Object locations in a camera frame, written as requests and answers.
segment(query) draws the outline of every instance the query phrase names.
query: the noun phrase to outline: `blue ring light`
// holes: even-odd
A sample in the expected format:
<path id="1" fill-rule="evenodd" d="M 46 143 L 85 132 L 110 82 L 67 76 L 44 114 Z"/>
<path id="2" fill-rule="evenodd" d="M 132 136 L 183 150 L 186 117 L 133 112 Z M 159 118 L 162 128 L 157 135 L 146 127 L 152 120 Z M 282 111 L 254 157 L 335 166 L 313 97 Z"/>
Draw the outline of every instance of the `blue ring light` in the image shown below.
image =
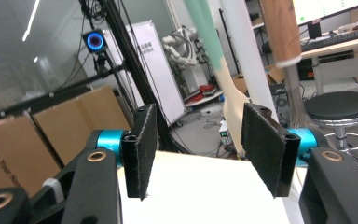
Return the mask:
<path id="1" fill-rule="evenodd" d="M 97 147 L 105 147 L 115 152 L 117 167 L 123 166 L 120 155 L 120 143 L 123 133 L 123 130 L 103 130 L 97 141 Z"/>
<path id="2" fill-rule="evenodd" d="M 94 38 L 99 40 L 98 44 L 91 42 L 91 40 L 93 40 Z M 89 46 L 90 49 L 92 49 L 94 51 L 102 49 L 103 48 L 103 36 L 98 33 L 95 33 L 95 32 L 89 34 L 89 36 L 87 36 L 87 45 Z"/>

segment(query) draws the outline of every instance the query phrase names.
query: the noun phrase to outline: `floor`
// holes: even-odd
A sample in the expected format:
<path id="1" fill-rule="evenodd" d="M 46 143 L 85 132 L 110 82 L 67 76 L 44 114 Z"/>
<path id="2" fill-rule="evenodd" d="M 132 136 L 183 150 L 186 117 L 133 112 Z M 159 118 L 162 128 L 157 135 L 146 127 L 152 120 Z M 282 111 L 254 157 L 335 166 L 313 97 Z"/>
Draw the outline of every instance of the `floor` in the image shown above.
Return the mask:
<path id="1" fill-rule="evenodd" d="M 301 84 L 304 87 L 303 96 L 308 99 L 311 98 L 316 92 L 314 82 L 301 81 Z M 325 92 L 342 90 L 358 91 L 358 84 L 355 83 L 353 78 L 335 80 L 324 84 Z M 219 128 L 223 115 L 218 108 L 222 105 L 223 103 L 216 99 L 192 108 L 193 111 L 188 112 L 179 120 L 178 123 L 181 125 L 178 125 L 178 123 L 173 125 L 172 136 L 196 155 L 236 159 L 232 155 L 235 148 L 222 146 L 220 141 Z M 202 113 L 205 108 L 210 108 L 211 113 Z M 321 132 L 328 134 L 332 130 L 321 129 Z M 358 126 L 349 128 L 348 132 L 358 133 Z M 330 146 L 334 146 L 334 138 L 328 137 L 327 139 L 331 143 Z M 348 141 L 354 146 L 358 145 L 358 138 L 349 136 Z"/>

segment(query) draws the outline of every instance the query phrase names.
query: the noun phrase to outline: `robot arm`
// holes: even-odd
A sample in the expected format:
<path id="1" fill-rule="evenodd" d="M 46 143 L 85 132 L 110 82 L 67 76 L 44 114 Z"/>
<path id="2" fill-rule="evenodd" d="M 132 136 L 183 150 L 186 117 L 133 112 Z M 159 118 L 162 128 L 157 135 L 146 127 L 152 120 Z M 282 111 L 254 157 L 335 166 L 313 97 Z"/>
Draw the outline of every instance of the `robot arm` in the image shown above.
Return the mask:
<path id="1" fill-rule="evenodd" d="M 192 41 L 196 39 L 195 29 L 182 27 L 162 38 L 162 46 L 169 59 L 177 63 L 181 69 L 198 64 Z"/>

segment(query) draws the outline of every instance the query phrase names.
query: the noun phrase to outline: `stool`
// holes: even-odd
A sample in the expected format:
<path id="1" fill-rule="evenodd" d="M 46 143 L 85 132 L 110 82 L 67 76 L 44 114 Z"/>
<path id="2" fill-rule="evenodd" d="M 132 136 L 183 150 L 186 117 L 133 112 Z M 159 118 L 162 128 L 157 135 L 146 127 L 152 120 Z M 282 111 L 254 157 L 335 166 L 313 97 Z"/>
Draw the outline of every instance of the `stool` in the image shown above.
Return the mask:
<path id="1" fill-rule="evenodd" d="M 358 92 L 325 93 L 308 100 L 304 106 L 316 124 L 334 128 L 338 150 L 350 149 L 346 128 L 358 125 Z"/>

